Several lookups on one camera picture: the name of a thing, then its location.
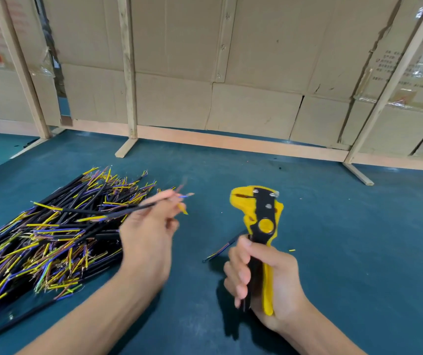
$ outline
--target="wire stripper jaw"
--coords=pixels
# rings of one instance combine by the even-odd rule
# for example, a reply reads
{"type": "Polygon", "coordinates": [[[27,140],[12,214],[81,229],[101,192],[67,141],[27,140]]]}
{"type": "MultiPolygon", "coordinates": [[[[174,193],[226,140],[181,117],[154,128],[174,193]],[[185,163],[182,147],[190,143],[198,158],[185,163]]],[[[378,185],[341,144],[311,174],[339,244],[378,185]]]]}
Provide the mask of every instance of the wire stripper jaw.
{"type": "MultiPolygon", "coordinates": [[[[258,185],[238,187],[231,191],[229,201],[233,207],[244,213],[243,220],[251,241],[270,247],[272,240],[277,237],[277,225],[284,209],[284,205],[277,201],[278,196],[278,191],[258,185]]],[[[262,309],[270,316],[274,313],[272,268],[255,258],[251,258],[248,266],[251,281],[241,309],[249,309],[252,292],[262,291],[262,309]]]]}

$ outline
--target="table surface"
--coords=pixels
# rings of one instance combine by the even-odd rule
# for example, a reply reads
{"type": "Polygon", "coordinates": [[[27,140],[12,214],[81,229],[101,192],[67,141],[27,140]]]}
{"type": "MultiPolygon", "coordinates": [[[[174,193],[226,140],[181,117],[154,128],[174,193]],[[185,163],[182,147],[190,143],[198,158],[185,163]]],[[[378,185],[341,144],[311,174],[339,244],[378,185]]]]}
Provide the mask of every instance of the table surface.
{"type": "MultiPolygon", "coordinates": [[[[422,171],[360,166],[376,184],[368,187],[334,162],[166,142],[140,140],[115,158],[124,141],[66,131],[0,165],[0,226],[93,166],[130,177],[147,169],[161,188],[188,178],[185,191],[195,196],[190,215],[179,216],[170,278],[112,353],[293,353],[254,316],[238,315],[222,285],[226,255],[202,263],[243,229],[231,189],[264,185],[284,204],[273,245],[296,249],[304,291],[321,312],[369,354],[423,354],[422,171]]],[[[0,354],[35,339],[113,273],[0,336],[0,354]]],[[[31,296],[7,312],[39,301],[31,296]]]]}

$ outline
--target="forearm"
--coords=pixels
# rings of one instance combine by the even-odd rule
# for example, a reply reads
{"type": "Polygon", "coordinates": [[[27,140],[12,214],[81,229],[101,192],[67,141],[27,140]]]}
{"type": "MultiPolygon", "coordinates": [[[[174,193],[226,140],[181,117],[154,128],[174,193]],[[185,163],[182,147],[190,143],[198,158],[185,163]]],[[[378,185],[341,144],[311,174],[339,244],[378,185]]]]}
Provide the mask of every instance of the forearm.
{"type": "Polygon", "coordinates": [[[365,355],[310,302],[281,329],[280,335],[302,355],[365,355]]]}
{"type": "Polygon", "coordinates": [[[18,355],[107,354],[155,295],[144,292],[143,279],[120,269],[80,306],[67,314],[18,355]]]}

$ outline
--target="pile of cables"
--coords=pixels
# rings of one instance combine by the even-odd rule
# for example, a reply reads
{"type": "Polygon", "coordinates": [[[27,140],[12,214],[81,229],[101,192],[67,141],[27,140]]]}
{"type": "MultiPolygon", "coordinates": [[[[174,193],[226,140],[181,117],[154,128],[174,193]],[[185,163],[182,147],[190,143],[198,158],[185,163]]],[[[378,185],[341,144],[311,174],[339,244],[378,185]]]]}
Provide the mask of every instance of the pile of cables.
{"type": "Polygon", "coordinates": [[[79,175],[0,228],[0,312],[28,292],[55,296],[0,327],[0,333],[57,301],[122,259],[119,226],[147,206],[155,182],[139,186],[111,167],[79,175]]]}

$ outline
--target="left hand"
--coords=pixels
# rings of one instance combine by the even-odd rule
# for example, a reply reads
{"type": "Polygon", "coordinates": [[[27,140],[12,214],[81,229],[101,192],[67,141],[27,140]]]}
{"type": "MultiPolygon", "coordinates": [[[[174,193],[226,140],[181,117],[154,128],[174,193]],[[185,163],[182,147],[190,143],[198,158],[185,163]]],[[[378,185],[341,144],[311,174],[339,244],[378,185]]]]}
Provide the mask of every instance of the left hand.
{"type": "Polygon", "coordinates": [[[157,202],[129,215],[120,227],[123,246],[121,270],[132,272],[142,280],[143,290],[158,292],[167,281],[172,265],[172,237],[179,222],[175,216],[181,212],[182,198],[172,189],[159,192],[144,200],[141,205],[157,202]]]}

